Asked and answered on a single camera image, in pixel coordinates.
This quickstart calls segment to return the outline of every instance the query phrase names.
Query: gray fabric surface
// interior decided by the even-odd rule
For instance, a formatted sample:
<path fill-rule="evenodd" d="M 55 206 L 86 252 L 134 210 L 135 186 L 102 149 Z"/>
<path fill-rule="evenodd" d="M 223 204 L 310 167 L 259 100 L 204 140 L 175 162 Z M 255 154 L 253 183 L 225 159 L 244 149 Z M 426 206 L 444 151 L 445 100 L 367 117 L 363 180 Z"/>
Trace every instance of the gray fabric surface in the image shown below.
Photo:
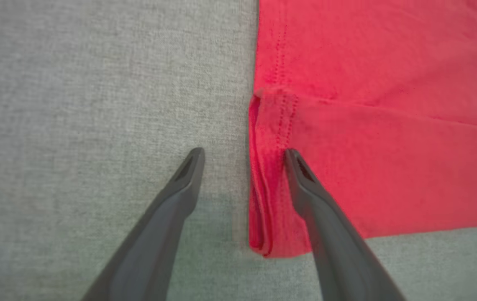
<path fill-rule="evenodd" d="M 257 0 L 0 0 L 0 300 L 76 300 L 189 149 L 169 300 L 319 300 L 247 246 Z M 369 240 L 409 300 L 477 299 L 477 229 Z"/>

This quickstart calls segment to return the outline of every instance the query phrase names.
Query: stitching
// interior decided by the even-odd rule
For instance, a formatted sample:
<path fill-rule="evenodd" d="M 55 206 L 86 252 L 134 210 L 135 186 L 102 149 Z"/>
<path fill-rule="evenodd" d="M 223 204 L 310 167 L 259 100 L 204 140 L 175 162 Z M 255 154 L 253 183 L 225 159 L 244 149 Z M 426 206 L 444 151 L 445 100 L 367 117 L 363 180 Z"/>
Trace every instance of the stitching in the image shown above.
<path fill-rule="evenodd" d="M 275 45 L 275 66 L 274 66 L 274 75 L 273 75 L 273 83 L 277 84 L 279 82 L 279 75 L 280 75 L 280 57 L 281 57 L 281 26 L 279 25 L 281 21 L 281 10 L 279 10 L 279 15 L 277 16 L 277 43 Z"/>
<path fill-rule="evenodd" d="M 286 84 L 285 82 L 285 46 L 287 45 L 287 6 L 286 2 L 282 2 L 283 16 L 281 17 L 283 23 L 283 41 L 281 42 L 281 48 L 279 52 L 279 60 L 280 60 L 280 82 L 279 84 Z"/>
<path fill-rule="evenodd" d="M 465 126 L 476 126 L 477 127 L 477 124 L 474 124 L 474 123 L 460 122 L 460 121 L 457 121 L 457 120 L 447 120 L 447 119 L 443 119 L 443 118 L 440 118 L 440 117 L 433 117 L 433 116 L 414 115 L 414 114 L 409 114 L 407 112 L 397 110 L 397 109 L 382 108 L 382 107 L 376 107 L 376 106 L 373 106 L 373 105 L 363 105 L 361 103 L 339 103 L 338 101 L 328 101 L 326 99 L 316 99 L 316 101 L 317 101 L 317 103 L 320 103 L 321 105 L 329 105 L 329 106 L 338 105 L 338 106 L 341 106 L 341 107 L 367 108 L 367 109 L 378 110 L 378 111 L 387 112 L 387 113 L 395 114 L 395 115 L 399 115 L 399 116 L 404 116 L 404 117 L 408 117 L 408 118 L 413 118 L 415 120 L 433 120 L 433 121 L 436 121 L 436 122 L 449 122 L 449 123 L 461 124 L 461 125 L 465 125 Z"/>
<path fill-rule="evenodd" d="M 294 97 L 292 100 L 292 110 L 290 111 L 289 116 L 289 125 L 287 127 L 287 136 L 285 137 L 285 147 L 288 147 L 290 143 L 290 133 L 292 131 L 292 126 L 294 124 L 294 116 L 296 115 L 296 107 L 298 105 L 298 98 Z"/>
<path fill-rule="evenodd" d="M 275 142 L 278 147 L 282 147 L 281 145 L 281 128 L 283 126 L 283 113 L 285 110 L 285 105 L 287 104 L 287 94 L 283 94 L 283 99 L 281 100 L 280 105 L 280 111 L 279 111 L 279 122 L 277 124 L 277 135 L 275 136 Z"/>

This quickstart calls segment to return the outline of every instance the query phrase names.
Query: red fabric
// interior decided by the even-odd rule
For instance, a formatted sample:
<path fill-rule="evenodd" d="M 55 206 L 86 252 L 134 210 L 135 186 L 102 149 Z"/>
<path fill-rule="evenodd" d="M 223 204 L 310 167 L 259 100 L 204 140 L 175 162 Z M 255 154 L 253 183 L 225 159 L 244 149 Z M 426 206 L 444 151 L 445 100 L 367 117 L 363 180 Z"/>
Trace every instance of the red fabric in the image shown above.
<path fill-rule="evenodd" d="M 310 251 L 284 150 L 364 238 L 477 226 L 477 0 L 260 0 L 250 246 Z"/>

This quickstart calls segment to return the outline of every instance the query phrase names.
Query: t-shirt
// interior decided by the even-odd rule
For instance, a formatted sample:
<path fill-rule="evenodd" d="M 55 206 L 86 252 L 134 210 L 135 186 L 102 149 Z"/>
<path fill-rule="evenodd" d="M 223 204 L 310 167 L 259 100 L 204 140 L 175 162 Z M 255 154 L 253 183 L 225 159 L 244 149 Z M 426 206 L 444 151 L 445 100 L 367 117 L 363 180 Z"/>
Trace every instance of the t-shirt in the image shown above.
<path fill-rule="evenodd" d="M 477 0 L 260 0 L 250 246 L 311 250 L 296 148 L 364 237 L 477 227 Z"/>

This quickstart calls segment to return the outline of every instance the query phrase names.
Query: gray table surface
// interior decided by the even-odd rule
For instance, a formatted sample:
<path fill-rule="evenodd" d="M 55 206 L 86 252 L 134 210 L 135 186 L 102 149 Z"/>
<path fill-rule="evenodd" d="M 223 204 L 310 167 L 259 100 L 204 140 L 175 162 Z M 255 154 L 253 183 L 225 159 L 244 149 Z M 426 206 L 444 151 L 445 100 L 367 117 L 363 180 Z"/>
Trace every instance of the gray table surface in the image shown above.
<path fill-rule="evenodd" d="M 0 300 L 76 300 L 189 149 L 169 300 L 319 300 L 247 246 L 257 0 L 0 0 Z M 477 229 L 368 241 L 409 300 L 477 300 Z"/>

